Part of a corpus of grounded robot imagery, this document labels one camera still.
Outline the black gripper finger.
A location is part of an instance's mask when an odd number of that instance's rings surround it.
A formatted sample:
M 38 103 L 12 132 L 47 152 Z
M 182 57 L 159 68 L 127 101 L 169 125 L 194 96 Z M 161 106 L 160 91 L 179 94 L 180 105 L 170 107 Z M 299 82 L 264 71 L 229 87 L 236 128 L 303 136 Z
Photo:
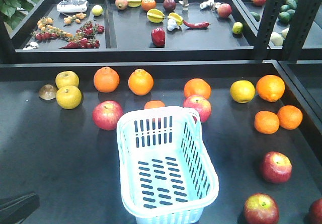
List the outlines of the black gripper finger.
M 40 206 L 34 192 L 1 199 L 1 224 L 22 223 Z

